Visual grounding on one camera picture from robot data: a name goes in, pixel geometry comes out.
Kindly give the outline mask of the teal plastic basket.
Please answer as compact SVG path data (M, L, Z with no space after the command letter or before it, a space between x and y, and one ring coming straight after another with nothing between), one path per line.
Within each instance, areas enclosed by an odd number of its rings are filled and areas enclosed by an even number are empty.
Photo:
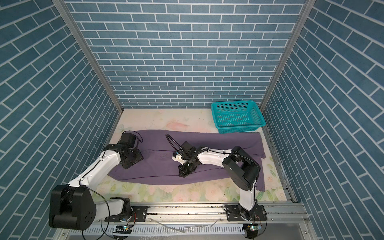
M254 101L216 102L211 104L211 111L220 134L252 132L266 125Z

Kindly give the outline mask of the corner aluminium post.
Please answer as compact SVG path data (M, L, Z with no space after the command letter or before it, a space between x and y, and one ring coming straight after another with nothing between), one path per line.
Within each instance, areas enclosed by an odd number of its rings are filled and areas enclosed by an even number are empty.
M259 105L259 108L261 110L261 112L263 113L267 107L267 104L268 104L268 101L274 91L274 88L275 86L277 85L278 81L279 81L279 77L281 76L282 74L282 71L288 61L288 58L295 46L295 43L297 42L298 38L299 38L299 35L304 27L304 24L315 4L315 0L308 0L308 1L305 1L305 4L299 14L299 17L298 17L298 21L297 23L295 24L294 28L293 28L293 31L292 31L292 34L290 35L290 38L288 39L288 42L287 42L287 46L285 47L285 50L281 56L281 59L279 61L279 64L275 70L275 73L273 75L273 77L271 78L271 81L266 89L266 93Z
M94 54L92 53L91 48L89 47L86 39L84 38L83 34L81 33L81 30L79 29L75 19L73 18L71 12L69 11L65 1L62 0L52 0L54 6L58 10L59 14L61 15L62 19L66 23L67 27L69 28L71 34L73 35L74 39L76 40L77 44L79 45L80 49L82 50L83 54L87 58L91 68L94 70L95 74L99 78L99 81L107 91L107 94L109 95L110 99L114 103L116 109L120 114L122 114L124 108L122 107L120 101L118 100L116 94L114 93L111 85L109 84L103 70L101 69L99 63L97 62Z

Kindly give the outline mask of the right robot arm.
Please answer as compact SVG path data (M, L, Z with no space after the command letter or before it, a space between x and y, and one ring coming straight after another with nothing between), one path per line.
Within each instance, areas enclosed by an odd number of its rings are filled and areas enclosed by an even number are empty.
M240 200L237 205L225 205L227 221L268 220L264 206L258 204L256 186L261 173L261 166L241 147L231 150L214 150L208 147L195 148L184 142L173 153L173 161L179 162L179 176L187 177L199 165L213 165L224 168L234 184L240 189Z

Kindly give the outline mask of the right corner aluminium post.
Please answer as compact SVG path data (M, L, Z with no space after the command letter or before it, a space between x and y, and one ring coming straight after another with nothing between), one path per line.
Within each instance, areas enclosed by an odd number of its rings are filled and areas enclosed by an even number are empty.
M294 28L293 28L293 31L292 31L292 34L290 35L290 38L288 39L288 42L287 42L287 46L285 47L285 50L281 56L281 59L279 61L279 64L275 70L275 73L273 75L273 77L271 78L271 81L266 89L266 93L259 105L259 108L261 110L261 112L263 113L267 107L267 104L268 104L268 101L274 91L274 88L275 86L277 85L278 81L279 81L279 77L281 76L282 74L282 71L288 61L288 58L295 46L295 43L297 42L298 38L299 38L299 35L304 27L304 24L315 4L315 0L308 0L308 1L305 1L305 4L299 14L299 17L298 17L298 21L297 23L295 24Z

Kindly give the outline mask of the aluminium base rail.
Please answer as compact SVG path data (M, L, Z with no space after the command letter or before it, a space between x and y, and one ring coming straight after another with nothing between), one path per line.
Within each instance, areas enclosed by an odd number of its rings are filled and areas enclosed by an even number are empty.
M51 204L52 228L86 230L93 223L205 223L209 221L302 223L308 220L302 204L266 203L247 212L239 204L131 204L128 199L103 203Z

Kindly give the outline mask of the purple trousers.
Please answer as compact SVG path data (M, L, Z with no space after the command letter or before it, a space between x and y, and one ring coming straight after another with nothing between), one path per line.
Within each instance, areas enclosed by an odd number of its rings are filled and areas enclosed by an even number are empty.
M194 147L230 150L239 146L259 165L266 158L262 137L258 132L219 134L143 130L138 133L144 139L138 147L144 159L128 169L122 165L115 166L108 173L114 180L145 185L186 185L229 178L224 168L213 165L200 165L189 176L179 177L179 163L172 159L174 149L167 141L166 134L180 144L188 142Z

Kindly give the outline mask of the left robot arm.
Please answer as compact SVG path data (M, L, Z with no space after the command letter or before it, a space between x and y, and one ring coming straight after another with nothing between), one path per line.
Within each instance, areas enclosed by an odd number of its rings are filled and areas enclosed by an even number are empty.
M98 158L78 177L65 185L56 186L51 192L49 226L58 229L84 231L94 222L129 222L135 216L130 199L102 198L96 188L104 177L116 166L128 169L144 159L139 150L142 136L135 131L122 133L116 144L105 146Z

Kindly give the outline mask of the left corner aluminium post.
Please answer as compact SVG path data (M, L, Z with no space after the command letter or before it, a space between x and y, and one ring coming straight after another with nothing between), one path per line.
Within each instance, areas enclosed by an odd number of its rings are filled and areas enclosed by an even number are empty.
M107 91L107 94L109 95L110 99L114 103L116 109L120 114L122 114L124 108L122 107L120 101L118 100L116 94L114 93L111 85L109 84L103 70L101 69L99 63L97 62L94 54L92 53L91 48L89 47L86 39L84 38L83 34L81 33L81 30L79 29L75 19L73 18L71 12L69 11L65 1L62 0L52 0L54 6L58 10L59 14L61 15L62 19L66 23L67 27L69 28L71 34L73 35L74 39L76 40L77 44L79 45L80 49L82 50L83 54L87 58L91 68L94 70L95 74L99 78L99 81Z

